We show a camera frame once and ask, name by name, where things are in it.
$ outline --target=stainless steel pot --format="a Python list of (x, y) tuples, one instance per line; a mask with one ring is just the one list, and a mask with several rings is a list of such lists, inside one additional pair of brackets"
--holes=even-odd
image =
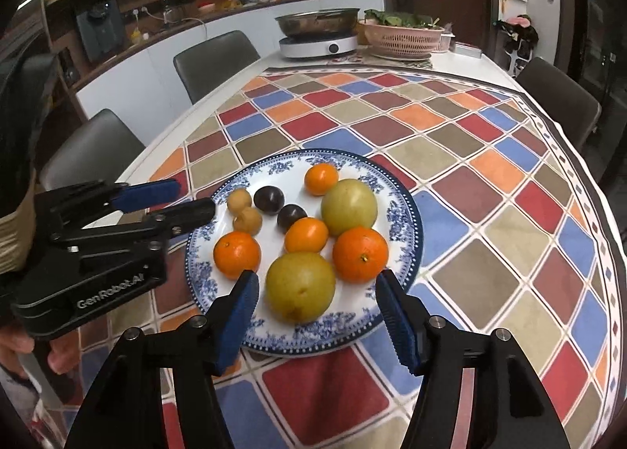
[(358, 8), (340, 8), (295, 13), (277, 17), (277, 22), (286, 36), (294, 38), (339, 35), (352, 31), (358, 12)]

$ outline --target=table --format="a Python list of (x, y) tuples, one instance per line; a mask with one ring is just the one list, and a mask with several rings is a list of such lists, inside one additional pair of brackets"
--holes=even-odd
[[(560, 127), (487, 58), (433, 55), (431, 71), (266, 58), (196, 104), (121, 180), (176, 178), (184, 202), (262, 157), (313, 147), (368, 156), (399, 178), (424, 225), (411, 293), (467, 330), (510, 329), (572, 447), (590, 447), (625, 398), (625, 255), (607, 201)], [(81, 328), (82, 390), (127, 327), (172, 330), (198, 313), (185, 240), (171, 242), (165, 285)], [(469, 374), (464, 382), (457, 447), (471, 406)], [(383, 325), (315, 357), (242, 350), (215, 380), (238, 449), (399, 447), (420, 383)], [(162, 394), (170, 447), (182, 447), (167, 371)], [(71, 423), (80, 397), (51, 414)]]

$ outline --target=screw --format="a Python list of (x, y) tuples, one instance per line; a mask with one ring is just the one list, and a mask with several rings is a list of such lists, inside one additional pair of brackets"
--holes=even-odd
[(194, 327), (195, 329), (200, 329), (207, 323), (207, 318), (204, 314), (197, 314), (196, 316), (192, 316), (189, 319), (189, 325)]
[(507, 330), (507, 329), (496, 329), (494, 334), (501, 341), (509, 341), (512, 338), (512, 333), (509, 332), (509, 330)]
[(141, 333), (142, 331), (140, 329), (137, 329), (137, 327), (130, 327), (129, 329), (126, 329), (124, 331), (122, 336), (127, 341), (133, 341), (133, 339), (137, 339)]
[(435, 315), (429, 318), (429, 325), (434, 329), (443, 329), (446, 327), (446, 320), (442, 316)]

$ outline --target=blue and white plate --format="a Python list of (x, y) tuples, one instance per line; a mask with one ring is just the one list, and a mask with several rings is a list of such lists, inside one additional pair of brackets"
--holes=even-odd
[[(389, 268), (405, 291), (410, 289), (422, 257), (422, 222), (407, 189), (384, 168), (359, 155), (332, 149), (302, 149), (250, 165), (213, 194), (214, 220), (193, 231), (187, 241), (187, 283), (201, 311), (208, 310), (216, 297), (228, 294), (233, 288), (233, 282), (222, 275), (213, 261), (214, 245), (233, 230), (233, 216), (227, 211), (228, 195), (241, 187), (254, 195), (261, 187), (274, 185), (285, 194), (286, 204), (296, 203), (310, 217), (319, 218), (322, 198), (308, 194), (303, 179), (312, 165), (321, 162), (335, 165), (340, 179), (358, 178), (375, 193), (379, 216), (373, 227), (388, 241)], [(294, 326), (279, 321), (264, 302), (263, 286), (270, 264), (283, 252), (283, 237), (277, 227), (277, 216), (264, 215), (261, 231), (255, 237), (261, 245), (259, 303), (243, 342), (245, 347), (282, 356), (312, 355), (346, 345), (381, 323), (374, 281), (350, 285), (341, 280), (337, 280), (331, 305), (315, 322)], [(334, 241), (329, 239), (321, 252), (329, 261)]]

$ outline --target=cable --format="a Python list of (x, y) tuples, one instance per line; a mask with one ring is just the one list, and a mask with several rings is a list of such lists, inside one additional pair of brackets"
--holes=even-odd
[[(142, 11), (146, 12), (146, 14), (148, 14), (153, 19), (159, 19), (160, 21), (165, 22), (165, 19), (163, 17), (157, 17), (156, 15), (151, 14), (145, 6), (142, 6)], [(207, 27), (205, 25), (205, 22), (203, 22), (201, 19), (198, 19), (196, 17), (184, 17), (179, 22), (183, 22), (183, 21), (198, 21), (198, 22), (200, 22), (200, 24), (203, 25), (203, 30), (205, 30), (205, 40), (209, 40), (209, 34), (207, 33)]]

